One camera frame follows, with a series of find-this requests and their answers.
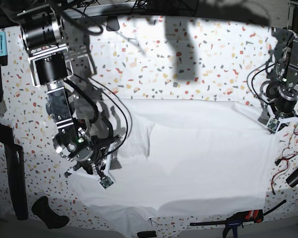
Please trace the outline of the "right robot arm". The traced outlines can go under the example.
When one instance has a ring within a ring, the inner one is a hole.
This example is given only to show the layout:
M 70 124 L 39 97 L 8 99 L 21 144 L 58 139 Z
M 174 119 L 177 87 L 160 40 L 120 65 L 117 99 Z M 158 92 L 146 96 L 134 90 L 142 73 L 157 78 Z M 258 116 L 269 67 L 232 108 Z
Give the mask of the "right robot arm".
M 83 168 L 98 175 L 99 184 L 107 189 L 114 184 L 109 175 L 112 147 L 119 140 L 105 112 L 74 82 L 68 44 L 64 42 L 65 13 L 53 0 L 17 14 L 21 35 L 28 53 L 32 83 L 47 87 L 46 110 L 58 133 L 53 137 L 57 154 L 75 166 L 65 172 Z

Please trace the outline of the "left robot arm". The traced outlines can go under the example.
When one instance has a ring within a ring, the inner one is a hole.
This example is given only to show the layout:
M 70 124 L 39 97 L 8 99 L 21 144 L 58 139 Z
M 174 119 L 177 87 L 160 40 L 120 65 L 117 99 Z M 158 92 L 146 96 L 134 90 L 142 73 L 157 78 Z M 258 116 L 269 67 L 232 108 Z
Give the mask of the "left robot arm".
M 266 128 L 276 133 L 298 122 L 298 0 L 290 1 L 287 27 L 274 29 L 272 35 L 277 43 L 266 63 L 267 81 L 260 87 L 259 98 L 266 104 Z

